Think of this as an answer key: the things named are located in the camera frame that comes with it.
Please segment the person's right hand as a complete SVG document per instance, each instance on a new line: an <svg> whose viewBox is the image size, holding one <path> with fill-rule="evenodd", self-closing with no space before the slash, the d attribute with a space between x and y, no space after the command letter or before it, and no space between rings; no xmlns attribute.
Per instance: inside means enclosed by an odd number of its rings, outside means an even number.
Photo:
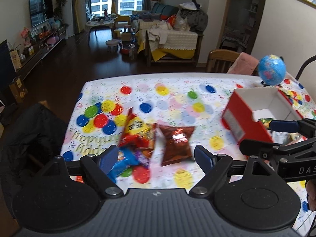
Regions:
<svg viewBox="0 0 316 237"><path fill-rule="evenodd" d="M307 191L308 206L311 211L316 210L316 185L315 179L306 181L305 189Z"/></svg>

